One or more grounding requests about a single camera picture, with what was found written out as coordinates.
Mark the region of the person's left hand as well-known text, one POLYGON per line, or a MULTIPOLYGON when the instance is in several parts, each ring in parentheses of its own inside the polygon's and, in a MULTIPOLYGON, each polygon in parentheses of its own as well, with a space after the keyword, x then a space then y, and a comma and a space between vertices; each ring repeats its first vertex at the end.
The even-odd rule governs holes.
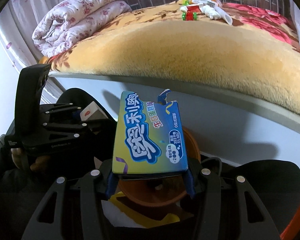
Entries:
POLYGON ((11 149, 11 157, 13 163, 18 169, 30 169, 31 171, 35 171, 45 165, 48 160, 48 156, 39 156, 35 160, 31 160, 28 156, 22 154, 20 148, 12 148, 11 149))

